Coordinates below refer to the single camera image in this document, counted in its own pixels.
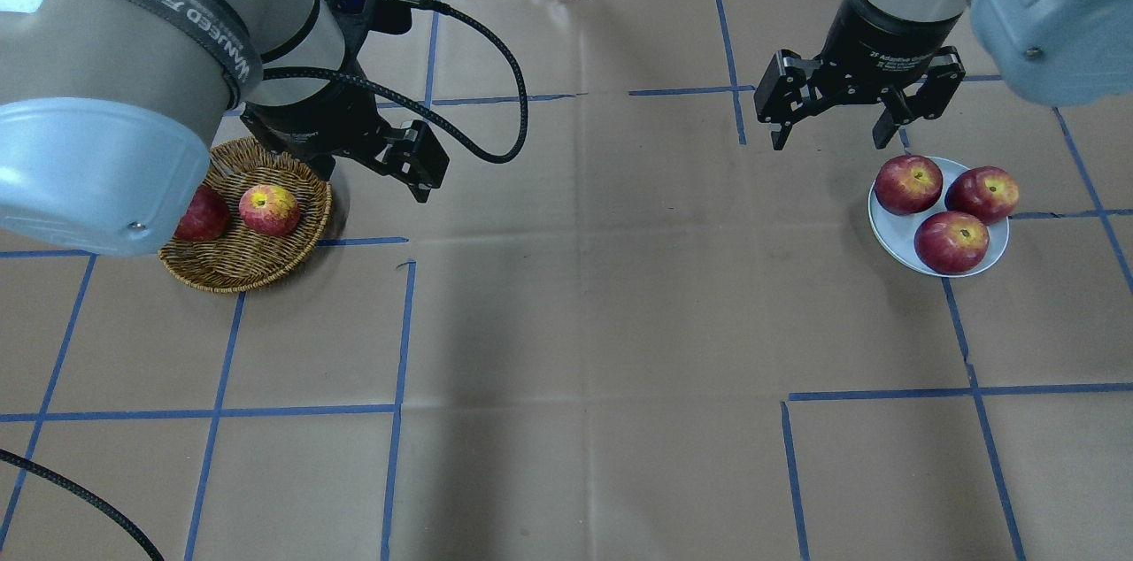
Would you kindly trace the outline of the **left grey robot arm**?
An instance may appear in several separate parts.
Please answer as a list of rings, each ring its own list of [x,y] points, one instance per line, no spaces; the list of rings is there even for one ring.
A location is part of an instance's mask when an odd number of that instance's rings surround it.
[[[3,14],[1,219],[41,243],[154,253],[203,185],[222,116],[327,180],[337,158],[425,202],[449,158],[387,124],[358,53],[417,0],[42,0]]]

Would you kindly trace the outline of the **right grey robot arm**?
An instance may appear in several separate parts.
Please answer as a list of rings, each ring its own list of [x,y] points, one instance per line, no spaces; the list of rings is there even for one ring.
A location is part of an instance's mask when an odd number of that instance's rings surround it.
[[[1130,92],[1132,0],[842,0],[819,53],[778,50],[753,90],[773,147],[836,107],[881,105],[877,148],[902,126],[940,118],[966,78],[946,43],[963,14],[1017,97],[1076,107]]]

